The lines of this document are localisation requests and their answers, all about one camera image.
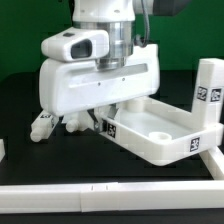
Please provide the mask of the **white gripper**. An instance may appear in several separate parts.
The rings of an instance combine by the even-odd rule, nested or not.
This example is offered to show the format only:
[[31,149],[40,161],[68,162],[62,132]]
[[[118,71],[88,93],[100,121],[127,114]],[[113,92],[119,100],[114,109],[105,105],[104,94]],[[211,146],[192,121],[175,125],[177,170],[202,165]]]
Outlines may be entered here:
[[156,44],[135,46],[125,66],[114,70],[98,70],[94,60],[62,63],[47,59],[40,69],[40,105],[55,116],[87,110],[94,130],[100,131],[92,108],[111,104],[108,117],[114,119],[118,111],[114,103],[154,94],[159,85]]

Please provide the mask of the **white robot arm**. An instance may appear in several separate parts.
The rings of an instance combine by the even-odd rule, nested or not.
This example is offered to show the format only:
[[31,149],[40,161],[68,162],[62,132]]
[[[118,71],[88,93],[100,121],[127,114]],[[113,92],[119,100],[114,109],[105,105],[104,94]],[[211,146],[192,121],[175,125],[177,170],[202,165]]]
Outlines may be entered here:
[[175,16],[191,0],[74,0],[73,25],[41,43],[41,107],[64,116],[157,92],[158,46],[135,16]]

